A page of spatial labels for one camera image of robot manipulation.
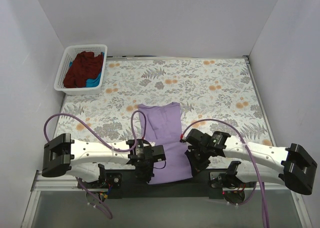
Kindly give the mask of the purple t shirt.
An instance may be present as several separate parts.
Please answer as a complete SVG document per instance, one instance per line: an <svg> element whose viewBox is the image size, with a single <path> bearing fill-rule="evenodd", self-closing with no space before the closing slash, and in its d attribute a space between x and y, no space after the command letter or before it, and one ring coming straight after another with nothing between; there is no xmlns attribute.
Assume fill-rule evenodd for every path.
<svg viewBox="0 0 320 228"><path fill-rule="evenodd" d="M138 110L140 125L145 140L162 145L166 161L154 164L154 177L150 185L166 184L192 178L190 162L185 155L187 144L180 142L182 134L181 106L172 102L164 106L140 104Z"/></svg>

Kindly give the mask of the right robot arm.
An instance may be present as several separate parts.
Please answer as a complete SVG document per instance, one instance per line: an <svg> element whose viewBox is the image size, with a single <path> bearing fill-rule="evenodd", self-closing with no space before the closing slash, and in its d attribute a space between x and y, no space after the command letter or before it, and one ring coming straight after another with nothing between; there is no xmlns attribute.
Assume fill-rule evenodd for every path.
<svg viewBox="0 0 320 228"><path fill-rule="evenodd" d="M219 187L239 187L247 183L272 183L301 194L311 195L318 164L299 144L290 147L242 143L238 136L216 131L213 135L192 129L180 142L187 143L185 152L192 176L209 167L210 158L230 158L225 172L213 183Z"/></svg>

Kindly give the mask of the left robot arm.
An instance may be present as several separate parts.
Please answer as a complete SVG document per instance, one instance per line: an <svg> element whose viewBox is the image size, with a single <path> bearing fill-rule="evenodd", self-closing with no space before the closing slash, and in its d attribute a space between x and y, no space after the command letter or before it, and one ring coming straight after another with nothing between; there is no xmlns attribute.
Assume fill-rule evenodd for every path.
<svg viewBox="0 0 320 228"><path fill-rule="evenodd" d="M135 177L149 183L155 163L166 162L162 145L144 139L108 143L85 142L63 133L44 145L42 176L57 178L70 175L91 183L95 188L113 183L105 164L134 166Z"/></svg>

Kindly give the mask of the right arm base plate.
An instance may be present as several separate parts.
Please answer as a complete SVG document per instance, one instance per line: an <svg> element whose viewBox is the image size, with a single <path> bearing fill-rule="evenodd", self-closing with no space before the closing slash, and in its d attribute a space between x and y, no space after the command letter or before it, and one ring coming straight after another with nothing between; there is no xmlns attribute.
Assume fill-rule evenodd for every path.
<svg viewBox="0 0 320 228"><path fill-rule="evenodd" d="M229 175L225 172L210 172L209 173L209 185L212 188L253 188L255 182L244 182L237 178L235 175Z"/></svg>

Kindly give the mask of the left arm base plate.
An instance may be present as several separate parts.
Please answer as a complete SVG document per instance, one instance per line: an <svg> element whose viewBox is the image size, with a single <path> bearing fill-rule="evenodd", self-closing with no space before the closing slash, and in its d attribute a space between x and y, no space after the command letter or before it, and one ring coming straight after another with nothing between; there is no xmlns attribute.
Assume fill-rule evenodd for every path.
<svg viewBox="0 0 320 228"><path fill-rule="evenodd" d="M106 172L104 175L98 175L92 182L80 180L87 189L119 189L122 184L122 174L119 172Z"/></svg>

